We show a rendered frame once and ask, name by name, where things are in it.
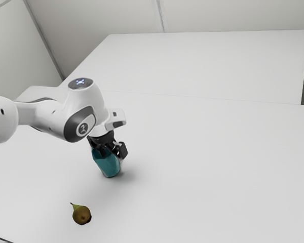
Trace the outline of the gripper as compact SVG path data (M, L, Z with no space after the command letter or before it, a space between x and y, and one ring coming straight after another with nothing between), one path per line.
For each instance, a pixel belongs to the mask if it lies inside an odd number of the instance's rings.
M114 131L109 131L100 137L87 136L87 139L92 149L94 151L99 151L102 157L106 157L108 153L113 154L116 157L126 157L128 155L126 144L124 142L117 142L114 135ZM121 170L124 160L118 158L118 161Z

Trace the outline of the teal faceted mug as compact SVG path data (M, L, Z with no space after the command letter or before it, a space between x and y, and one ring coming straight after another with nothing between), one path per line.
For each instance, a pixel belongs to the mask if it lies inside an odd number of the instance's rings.
M99 167L103 175L107 178L116 176L121 170L118 158L107 148L91 149L93 161Z

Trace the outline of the green-brown pear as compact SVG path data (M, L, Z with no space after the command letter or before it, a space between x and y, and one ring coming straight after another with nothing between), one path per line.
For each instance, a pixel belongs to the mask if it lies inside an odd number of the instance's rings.
M92 218L91 211L87 206L76 205L73 203L70 204L73 207L72 218L75 221L75 223L79 225L84 225L91 220Z

